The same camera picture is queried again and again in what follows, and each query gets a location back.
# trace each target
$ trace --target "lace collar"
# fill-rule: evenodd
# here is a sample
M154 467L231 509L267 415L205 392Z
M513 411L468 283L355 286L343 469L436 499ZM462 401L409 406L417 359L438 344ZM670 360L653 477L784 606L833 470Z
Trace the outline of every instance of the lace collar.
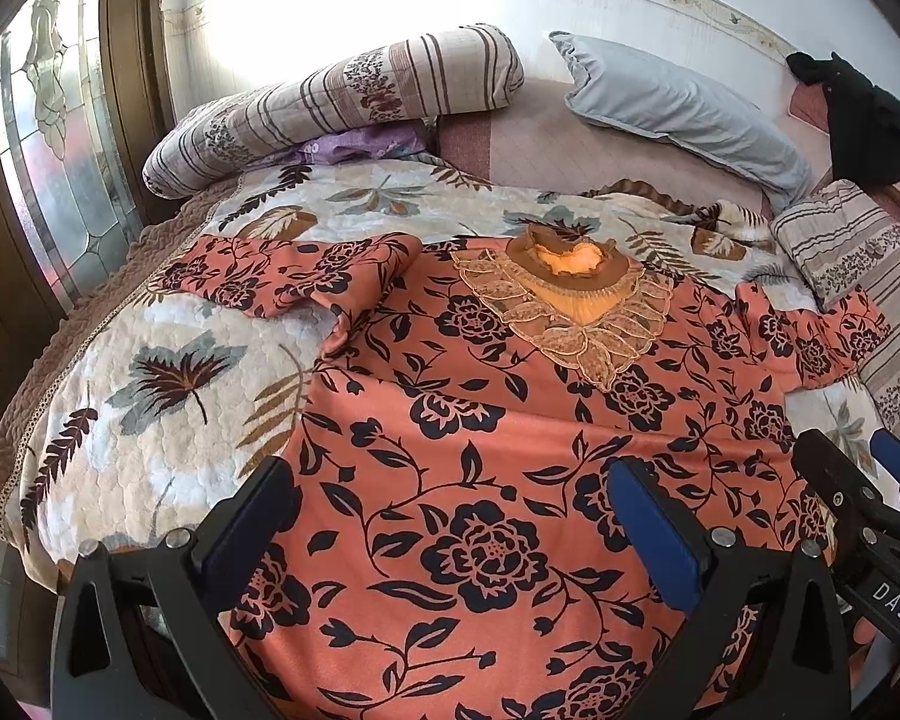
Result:
M586 292L549 283L501 251L452 256L463 282L501 322L602 392L650 348L667 322L672 279L635 260L616 284Z

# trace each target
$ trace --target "striped pillow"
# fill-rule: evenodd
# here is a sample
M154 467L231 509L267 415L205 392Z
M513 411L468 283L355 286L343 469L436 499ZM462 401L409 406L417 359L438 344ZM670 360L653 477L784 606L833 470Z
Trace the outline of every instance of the striped pillow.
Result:
M520 57L495 26L422 35L194 109L146 159L144 180L161 197L186 197L327 133L504 108L522 83Z
M900 223L850 181L787 209L770 227L823 309L858 285L890 322L860 370L884 424L900 438Z

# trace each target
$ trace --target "quilted bedspread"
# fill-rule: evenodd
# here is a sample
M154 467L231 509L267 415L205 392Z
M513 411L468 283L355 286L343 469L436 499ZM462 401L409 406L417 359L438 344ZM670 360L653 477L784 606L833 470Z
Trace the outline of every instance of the quilted bedspread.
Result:
M778 308L814 307L763 220L732 203L676 217L659 199L492 186L415 161L252 170L180 251L202 233L338 242L401 231L437 242L519 234L530 221L569 238L612 238L638 260L728 295L759 280ZM252 319L171 292L166 281L159 286L168 264L87 338L16 447L0 494L0 535L21 550L29 576L52 589L85 538L111 550L152 546L172 528L199 523L256 461L279 453L334 325L313 303ZM880 422L855 379L798 391L787 406L796 432L828 432L888 500L898 497L872 467L866 441Z

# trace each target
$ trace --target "light blue pillow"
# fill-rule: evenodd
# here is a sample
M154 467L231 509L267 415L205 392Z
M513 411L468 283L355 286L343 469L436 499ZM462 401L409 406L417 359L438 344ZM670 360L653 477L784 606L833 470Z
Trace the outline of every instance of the light blue pillow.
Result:
M591 124L668 140L756 181L775 213L810 194L813 170L793 141L720 82L620 43L559 31L550 39L576 85L567 107Z

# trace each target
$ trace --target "shirt sleeve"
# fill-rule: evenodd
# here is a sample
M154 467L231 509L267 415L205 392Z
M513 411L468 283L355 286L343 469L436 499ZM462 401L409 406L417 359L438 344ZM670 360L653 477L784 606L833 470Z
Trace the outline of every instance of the shirt sleeve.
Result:
M737 287L751 350L783 391L816 389L854 373L890 335L890 325L859 287L832 309L778 311L757 284Z
M332 355L421 250L420 240L404 233L338 244L202 235L156 274L154 288L192 293L255 319L313 300L337 317L322 346Z

